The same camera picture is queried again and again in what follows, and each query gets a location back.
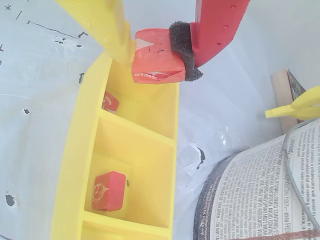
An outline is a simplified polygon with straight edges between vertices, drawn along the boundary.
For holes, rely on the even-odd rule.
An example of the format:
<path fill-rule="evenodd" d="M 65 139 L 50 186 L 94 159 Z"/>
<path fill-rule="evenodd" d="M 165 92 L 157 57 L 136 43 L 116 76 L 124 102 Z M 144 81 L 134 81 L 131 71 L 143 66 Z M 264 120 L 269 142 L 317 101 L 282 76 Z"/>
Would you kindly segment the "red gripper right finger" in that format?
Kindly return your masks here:
<path fill-rule="evenodd" d="M 219 54 L 233 39 L 249 0 L 197 0 L 195 21 L 176 21 L 169 27 L 171 50 L 185 66 L 185 81 L 203 76 L 199 67 Z"/>

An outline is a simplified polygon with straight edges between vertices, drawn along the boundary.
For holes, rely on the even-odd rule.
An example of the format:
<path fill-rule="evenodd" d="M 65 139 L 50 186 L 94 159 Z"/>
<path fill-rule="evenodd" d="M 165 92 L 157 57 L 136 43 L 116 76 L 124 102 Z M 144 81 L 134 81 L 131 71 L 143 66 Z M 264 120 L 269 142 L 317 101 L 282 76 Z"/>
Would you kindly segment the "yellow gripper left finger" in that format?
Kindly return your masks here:
<path fill-rule="evenodd" d="M 59 0 L 58 4 L 117 62 L 131 65 L 135 41 L 122 0 Z"/>

